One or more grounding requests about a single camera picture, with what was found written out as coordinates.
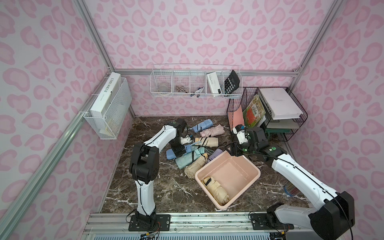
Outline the white paper stack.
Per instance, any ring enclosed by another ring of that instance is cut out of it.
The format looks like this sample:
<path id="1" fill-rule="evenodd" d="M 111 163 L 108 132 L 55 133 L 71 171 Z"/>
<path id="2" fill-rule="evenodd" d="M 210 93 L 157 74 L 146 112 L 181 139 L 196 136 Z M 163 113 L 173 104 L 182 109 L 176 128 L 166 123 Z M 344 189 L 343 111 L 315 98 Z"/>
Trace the white paper stack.
<path id="1" fill-rule="evenodd" d="M 273 120 L 298 119 L 303 114 L 285 89 L 261 88 L 259 91 Z"/>

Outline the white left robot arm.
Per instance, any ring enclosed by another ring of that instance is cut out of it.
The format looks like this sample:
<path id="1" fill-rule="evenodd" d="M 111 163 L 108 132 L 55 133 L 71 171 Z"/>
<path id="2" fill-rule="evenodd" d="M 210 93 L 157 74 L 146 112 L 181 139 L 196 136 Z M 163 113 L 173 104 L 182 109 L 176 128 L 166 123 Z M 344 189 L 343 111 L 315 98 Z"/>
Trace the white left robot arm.
<path id="1" fill-rule="evenodd" d="M 133 147 L 129 172 L 138 192 L 138 207 L 130 223 L 131 230 L 149 230 L 159 227 L 154 202 L 154 180 L 160 169 L 160 152 L 166 145 L 176 157 L 186 153 L 181 136 L 186 128 L 184 119 L 170 121 L 152 138 Z"/>

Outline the tan khaki umbrella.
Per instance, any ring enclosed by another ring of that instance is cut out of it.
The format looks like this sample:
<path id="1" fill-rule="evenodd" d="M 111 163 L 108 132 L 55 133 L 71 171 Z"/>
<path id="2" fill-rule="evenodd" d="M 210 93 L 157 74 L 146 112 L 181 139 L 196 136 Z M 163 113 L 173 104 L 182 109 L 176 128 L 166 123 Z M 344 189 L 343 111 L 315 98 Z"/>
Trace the tan khaki umbrella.
<path id="1" fill-rule="evenodd" d="M 197 158 L 191 165 L 185 168 L 185 175 L 189 179 L 193 179 L 198 170 L 200 170 L 207 162 L 208 154 L 205 153 Z"/>

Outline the white long box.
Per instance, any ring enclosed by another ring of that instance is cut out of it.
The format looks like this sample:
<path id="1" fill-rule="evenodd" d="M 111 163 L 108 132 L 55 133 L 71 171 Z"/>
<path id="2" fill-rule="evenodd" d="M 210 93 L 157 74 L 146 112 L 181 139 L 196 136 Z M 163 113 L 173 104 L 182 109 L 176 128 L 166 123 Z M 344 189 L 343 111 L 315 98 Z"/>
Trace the white long box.
<path id="1" fill-rule="evenodd" d="M 112 72 L 90 108 L 92 117 L 104 117 L 121 85 L 121 74 Z"/>

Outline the pink folded umbrella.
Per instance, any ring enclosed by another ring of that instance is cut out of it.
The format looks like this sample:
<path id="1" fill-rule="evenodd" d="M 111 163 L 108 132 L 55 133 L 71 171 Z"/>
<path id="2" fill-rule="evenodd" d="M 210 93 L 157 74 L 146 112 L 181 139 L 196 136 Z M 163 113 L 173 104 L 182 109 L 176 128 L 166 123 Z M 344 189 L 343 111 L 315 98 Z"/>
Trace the pink folded umbrella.
<path id="1" fill-rule="evenodd" d="M 221 125 L 218 125 L 218 126 L 203 130 L 202 132 L 200 132 L 200 136 L 202 138 L 208 138 L 208 137 L 219 136 L 219 135 L 222 135 L 224 133 L 225 133 L 224 127 Z"/>

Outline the pink folder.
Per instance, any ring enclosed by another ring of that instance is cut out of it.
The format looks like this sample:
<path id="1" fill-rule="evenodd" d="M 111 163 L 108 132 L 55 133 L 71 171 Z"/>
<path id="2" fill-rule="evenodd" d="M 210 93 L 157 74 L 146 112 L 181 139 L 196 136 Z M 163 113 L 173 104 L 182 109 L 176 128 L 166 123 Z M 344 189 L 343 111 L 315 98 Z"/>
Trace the pink folder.
<path id="1" fill-rule="evenodd" d="M 239 106 L 238 109 L 233 112 L 233 123 L 231 127 L 232 130 L 238 125 L 241 125 L 241 126 L 245 125 L 243 110 L 241 106 Z"/>

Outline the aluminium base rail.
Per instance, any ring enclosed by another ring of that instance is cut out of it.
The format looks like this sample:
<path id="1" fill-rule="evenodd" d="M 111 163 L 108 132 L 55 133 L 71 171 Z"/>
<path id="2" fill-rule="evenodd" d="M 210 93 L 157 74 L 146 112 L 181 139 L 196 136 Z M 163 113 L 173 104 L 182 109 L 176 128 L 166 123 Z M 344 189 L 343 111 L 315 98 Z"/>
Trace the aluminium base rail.
<path id="1" fill-rule="evenodd" d="M 141 230 L 127 214 L 92 214 L 82 240 L 318 240 L 300 226 L 271 228 L 265 212 L 166 213 L 161 226 Z"/>

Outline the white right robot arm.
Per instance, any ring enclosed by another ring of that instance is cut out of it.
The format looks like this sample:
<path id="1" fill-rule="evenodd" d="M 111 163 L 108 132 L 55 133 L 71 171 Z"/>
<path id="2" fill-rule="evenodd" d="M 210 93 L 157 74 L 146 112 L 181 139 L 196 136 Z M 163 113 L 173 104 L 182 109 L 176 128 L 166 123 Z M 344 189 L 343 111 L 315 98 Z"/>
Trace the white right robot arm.
<path id="1" fill-rule="evenodd" d="M 310 174 L 283 148 L 269 144 L 264 130 L 237 125 L 232 129 L 232 156 L 255 155 L 284 176 L 312 204 L 310 208 L 277 203 L 268 208 L 272 222 L 313 230 L 323 240 L 336 240 L 355 225 L 355 200 L 346 191 L 338 192 Z"/>

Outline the black calculator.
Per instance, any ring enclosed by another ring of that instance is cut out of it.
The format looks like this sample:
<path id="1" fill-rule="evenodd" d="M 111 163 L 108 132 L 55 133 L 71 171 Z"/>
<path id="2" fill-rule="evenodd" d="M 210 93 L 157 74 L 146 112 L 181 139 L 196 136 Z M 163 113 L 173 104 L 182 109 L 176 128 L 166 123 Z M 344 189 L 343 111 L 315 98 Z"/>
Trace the black calculator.
<path id="1" fill-rule="evenodd" d="M 237 73 L 232 70 L 230 75 L 224 81 L 224 94 L 230 95 L 240 86 L 240 78 Z"/>

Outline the white mesh side basket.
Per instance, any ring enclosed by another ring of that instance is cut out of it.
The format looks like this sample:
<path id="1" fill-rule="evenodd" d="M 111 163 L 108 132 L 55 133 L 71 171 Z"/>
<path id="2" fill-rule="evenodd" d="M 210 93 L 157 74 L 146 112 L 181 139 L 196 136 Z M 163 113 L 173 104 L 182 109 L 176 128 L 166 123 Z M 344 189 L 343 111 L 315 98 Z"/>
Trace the white mesh side basket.
<path id="1" fill-rule="evenodd" d="M 132 102 L 132 95 L 126 78 L 122 78 L 122 85 L 117 90 L 101 117 L 92 114 L 91 108 L 96 104 L 94 100 L 92 106 L 85 113 L 84 118 L 101 140 L 116 140 L 123 125 L 123 121 L 129 112 Z"/>

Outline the light blue umbrella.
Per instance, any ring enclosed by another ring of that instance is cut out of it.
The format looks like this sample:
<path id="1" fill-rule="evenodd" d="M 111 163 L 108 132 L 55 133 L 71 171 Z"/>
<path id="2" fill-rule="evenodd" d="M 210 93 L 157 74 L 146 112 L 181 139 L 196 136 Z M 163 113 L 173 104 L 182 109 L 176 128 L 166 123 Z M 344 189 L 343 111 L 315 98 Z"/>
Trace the light blue umbrella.
<path id="1" fill-rule="evenodd" d="M 166 156 L 168 160 L 176 159 L 179 158 L 185 154 L 191 153 L 194 150 L 197 150 L 198 146 L 195 145 L 184 145 L 184 150 L 175 152 L 172 149 L 169 149 L 166 151 Z"/>
<path id="2" fill-rule="evenodd" d="M 193 131 L 194 133 L 200 133 L 206 129 L 213 127 L 213 125 L 213 121 L 211 119 L 207 119 L 191 128 L 188 128 L 188 130 Z"/>

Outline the mint green umbrella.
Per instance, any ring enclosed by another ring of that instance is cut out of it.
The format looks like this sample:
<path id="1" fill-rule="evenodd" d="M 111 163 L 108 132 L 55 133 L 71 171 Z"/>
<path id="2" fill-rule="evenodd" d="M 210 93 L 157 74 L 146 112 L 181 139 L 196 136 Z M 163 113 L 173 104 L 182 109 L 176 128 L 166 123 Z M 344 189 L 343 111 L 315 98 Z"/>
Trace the mint green umbrella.
<path id="1" fill-rule="evenodd" d="M 192 146 L 191 150 L 192 151 L 190 153 L 176 158 L 176 164 L 180 170 L 193 163 L 206 152 L 206 149 L 201 146 Z"/>

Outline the lavender purple umbrella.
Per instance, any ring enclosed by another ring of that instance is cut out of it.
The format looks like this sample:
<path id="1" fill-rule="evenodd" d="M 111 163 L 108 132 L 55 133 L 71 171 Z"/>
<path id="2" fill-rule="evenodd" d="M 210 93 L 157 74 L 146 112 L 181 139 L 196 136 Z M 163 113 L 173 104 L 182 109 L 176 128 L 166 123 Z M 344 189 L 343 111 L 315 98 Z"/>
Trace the lavender purple umbrella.
<path id="1" fill-rule="evenodd" d="M 217 156 L 219 156 L 221 153 L 223 152 L 223 150 L 221 149 L 216 149 L 208 158 L 207 162 L 210 162 L 212 160 L 214 160 Z"/>

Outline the pink plastic storage box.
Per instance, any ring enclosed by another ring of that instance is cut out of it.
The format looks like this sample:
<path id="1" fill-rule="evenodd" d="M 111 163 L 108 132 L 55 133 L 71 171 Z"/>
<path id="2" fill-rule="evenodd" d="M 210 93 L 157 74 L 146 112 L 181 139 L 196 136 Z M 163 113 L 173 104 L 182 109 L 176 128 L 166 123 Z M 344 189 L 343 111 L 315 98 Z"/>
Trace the pink plastic storage box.
<path id="1" fill-rule="evenodd" d="M 261 176 L 260 170 L 245 156 L 235 157 L 224 151 L 195 174 L 195 180 L 219 210 L 227 210 Z M 220 204 L 203 180 L 213 178 L 228 193 L 229 201 Z"/>

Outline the beige umbrella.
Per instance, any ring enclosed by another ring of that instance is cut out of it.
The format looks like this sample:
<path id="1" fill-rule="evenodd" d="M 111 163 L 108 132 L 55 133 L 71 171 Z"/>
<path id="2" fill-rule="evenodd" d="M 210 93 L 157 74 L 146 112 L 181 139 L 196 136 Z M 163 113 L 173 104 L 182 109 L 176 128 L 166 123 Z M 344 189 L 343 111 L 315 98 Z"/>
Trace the beige umbrella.
<path id="1" fill-rule="evenodd" d="M 223 206 L 230 200 L 228 192 L 221 186 L 221 184 L 213 177 L 206 177 L 202 183 L 219 205 Z"/>

